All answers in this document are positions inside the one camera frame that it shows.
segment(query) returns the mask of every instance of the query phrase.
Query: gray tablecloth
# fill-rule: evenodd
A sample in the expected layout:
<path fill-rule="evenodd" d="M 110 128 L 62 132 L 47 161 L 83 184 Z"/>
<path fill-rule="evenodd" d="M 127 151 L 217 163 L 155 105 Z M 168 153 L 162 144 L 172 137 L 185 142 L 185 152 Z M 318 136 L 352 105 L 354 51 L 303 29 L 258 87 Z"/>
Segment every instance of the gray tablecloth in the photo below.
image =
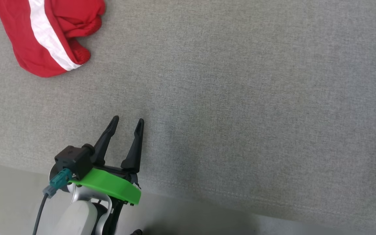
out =
<path fill-rule="evenodd" d="M 121 0 L 82 39 L 90 61 L 42 79 L 0 22 L 0 164 L 48 173 L 145 119 L 143 190 L 376 229 L 376 1 Z"/>

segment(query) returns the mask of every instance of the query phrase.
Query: green mount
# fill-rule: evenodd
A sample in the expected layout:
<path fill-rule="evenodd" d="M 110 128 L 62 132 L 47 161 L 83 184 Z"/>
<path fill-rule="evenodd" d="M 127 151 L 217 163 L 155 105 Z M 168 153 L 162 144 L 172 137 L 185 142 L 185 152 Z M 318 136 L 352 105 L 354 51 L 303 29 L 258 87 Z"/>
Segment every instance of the green mount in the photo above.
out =
<path fill-rule="evenodd" d="M 139 204 L 142 192 L 132 183 L 104 170 L 93 168 L 82 180 L 70 180 L 76 185 L 107 194 L 130 204 Z"/>

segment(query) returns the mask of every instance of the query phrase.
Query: robotic arm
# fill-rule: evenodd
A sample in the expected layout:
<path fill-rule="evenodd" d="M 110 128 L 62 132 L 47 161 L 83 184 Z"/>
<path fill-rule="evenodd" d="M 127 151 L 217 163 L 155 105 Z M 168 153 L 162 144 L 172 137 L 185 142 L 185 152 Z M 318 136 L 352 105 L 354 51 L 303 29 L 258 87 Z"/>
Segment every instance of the robotic arm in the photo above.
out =
<path fill-rule="evenodd" d="M 54 229 L 56 235 L 113 235 L 123 205 L 139 203 L 141 191 L 137 173 L 140 170 L 144 120 L 139 119 L 133 144 L 120 168 L 107 166 L 104 160 L 118 121 L 119 117 L 114 116 L 95 146 L 68 146 L 55 156 L 55 165 L 49 175 L 50 186 L 43 191 L 45 198 L 33 234 L 37 231 L 46 198 L 55 194 L 53 188 L 58 179 L 66 179 L 65 185 L 55 188 L 73 193 L 73 199 Z M 100 201 L 106 201 L 108 208 Z M 138 229 L 133 234 L 141 235 L 142 231 Z"/>

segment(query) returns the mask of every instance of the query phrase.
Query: cable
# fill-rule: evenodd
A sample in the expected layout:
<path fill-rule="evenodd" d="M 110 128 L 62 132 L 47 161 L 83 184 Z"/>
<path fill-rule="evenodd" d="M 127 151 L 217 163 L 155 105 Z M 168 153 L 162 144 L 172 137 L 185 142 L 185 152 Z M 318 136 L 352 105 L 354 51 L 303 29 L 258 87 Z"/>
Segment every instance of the cable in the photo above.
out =
<path fill-rule="evenodd" d="M 41 201 L 39 212 L 37 213 L 36 223 L 34 224 L 33 235 L 37 234 L 37 227 L 39 226 L 41 213 L 43 211 L 43 207 L 44 207 L 44 204 L 46 203 L 46 199 L 47 199 L 48 196 L 49 195 L 47 193 L 45 193 L 44 196 L 43 196 L 43 200 Z"/>

